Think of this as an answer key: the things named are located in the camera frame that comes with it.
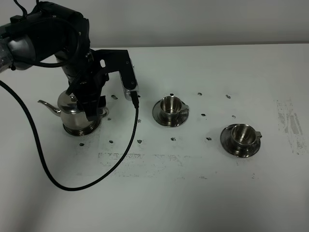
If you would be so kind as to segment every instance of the teapot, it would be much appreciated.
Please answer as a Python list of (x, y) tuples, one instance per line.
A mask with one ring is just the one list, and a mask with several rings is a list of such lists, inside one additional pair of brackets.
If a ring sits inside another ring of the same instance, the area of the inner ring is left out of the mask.
[(98, 120), (88, 121), (84, 111), (77, 107), (77, 99), (71, 94), (62, 92), (58, 98), (58, 108), (39, 100), (39, 103), (45, 105), (54, 115), (61, 118), (64, 130), (74, 136), (87, 135), (93, 132), (100, 125), (101, 118), (109, 114), (107, 107), (101, 107), (101, 114)]

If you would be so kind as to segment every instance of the table surface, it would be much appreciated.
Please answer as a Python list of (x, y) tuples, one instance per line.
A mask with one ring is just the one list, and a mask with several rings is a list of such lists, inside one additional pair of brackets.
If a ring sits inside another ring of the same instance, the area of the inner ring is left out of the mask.
[[(0, 230), (308, 231), (309, 44), (128, 50), (141, 95), (134, 143), (108, 178), (83, 191), (49, 181), (24, 112), (0, 89)], [(61, 68), (7, 70), (0, 79), (29, 108), (61, 184), (87, 184), (123, 154), (135, 110), (118, 73), (103, 88), (110, 120), (84, 137), (67, 134), (60, 118), (37, 103), (56, 104), (67, 88)], [(152, 117), (154, 104), (170, 93), (190, 107), (177, 128)], [(241, 159), (223, 150), (220, 133), (234, 123), (261, 131), (256, 155)]]

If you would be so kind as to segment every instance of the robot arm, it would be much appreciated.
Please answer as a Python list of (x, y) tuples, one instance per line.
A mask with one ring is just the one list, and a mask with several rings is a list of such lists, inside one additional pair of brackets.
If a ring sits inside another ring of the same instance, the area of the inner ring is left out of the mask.
[[(128, 51), (91, 50), (89, 21), (79, 12), (55, 3), (39, 2), (26, 18), (14, 16), (10, 24), (0, 27), (0, 72), (40, 66), (39, 62), (51, 55), (64, 64), (61, 67), (69, 81), (66, 93), (75, 95), (89, 121), (96, 120), (99, 109), (106, 105), (101, 90), (109, 80), (108, 73), (120, 73), (128, 100), (132, 91), (138, 92)], [(102, 59), (106, 67), (101, 67)]]

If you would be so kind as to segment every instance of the cup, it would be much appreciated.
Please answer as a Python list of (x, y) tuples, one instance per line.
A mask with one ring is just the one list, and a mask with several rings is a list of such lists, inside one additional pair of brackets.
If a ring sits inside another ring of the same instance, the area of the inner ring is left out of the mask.
[(182, 113), (189, 111), (189, 106), (183, 104), (183, 102), (175, 96), (164, 97), (160, 101), (161, 111), (160, 114), (167, 120), (174, 120)]
[(232, 144), (241, 149), (250, 147), (260, 138), (262, 138), (261, 132), (246, 124), (237, 124), (231, 131)]

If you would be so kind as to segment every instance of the white wall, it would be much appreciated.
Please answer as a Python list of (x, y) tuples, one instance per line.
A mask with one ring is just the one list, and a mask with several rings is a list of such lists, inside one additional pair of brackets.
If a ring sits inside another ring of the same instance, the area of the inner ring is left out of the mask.
[[(308, 0), (51, 1), (89, 18), (92, 47), (309, 41)], [(20, 12), (1, 0), (0, 24)]]

